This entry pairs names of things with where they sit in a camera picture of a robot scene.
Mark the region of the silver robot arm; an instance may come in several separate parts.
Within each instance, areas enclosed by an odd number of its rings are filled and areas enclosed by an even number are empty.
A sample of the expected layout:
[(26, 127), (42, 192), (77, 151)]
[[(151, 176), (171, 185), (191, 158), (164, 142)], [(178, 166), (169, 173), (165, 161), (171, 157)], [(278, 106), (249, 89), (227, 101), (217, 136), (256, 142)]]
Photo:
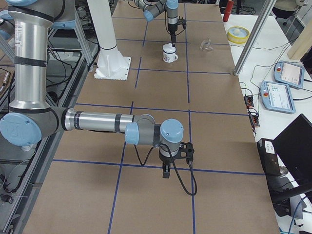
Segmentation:
[(123, 133), (128, 144), (158, 148), (168, 178), (182, 152), (184, 128), (178, 120), (156, 124), (150, 115), (89, 113), (46, 102), (48, 30), (75, 27), (74, 1), (10, 0), (8, 13), (15, 23), (15, 97), (0, 121), (2, 136), (24, 147), (62, 130)]
[(148, 3), (146, 0), (134, 0), (135, 6), (131, 7), (141, 9), (148, 22), (154, 20), (157, 16), (165, 12), (167, 14), (167, 30), (171, 37), (171, 44), (176, 46), (176, 31), (178, 29), (178, 1), (177, 0), (158, 0), (155, 4)]

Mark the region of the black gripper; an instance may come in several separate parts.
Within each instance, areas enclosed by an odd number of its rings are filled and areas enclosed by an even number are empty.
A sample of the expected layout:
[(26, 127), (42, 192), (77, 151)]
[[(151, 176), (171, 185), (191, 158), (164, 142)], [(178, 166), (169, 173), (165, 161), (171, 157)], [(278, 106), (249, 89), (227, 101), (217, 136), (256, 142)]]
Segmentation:
[(176, 46), (176, 24), (168, 23), (167, 28), (168, 28), (169, 34), (171, 36), (172, 46), (175, 47)]
[(162, 178), (170, 178), (170, 166), (173, 162), (172, 158), (170, 156), (164, 156), (162, 153), (159, 153), (159, 158), (162, 161)]

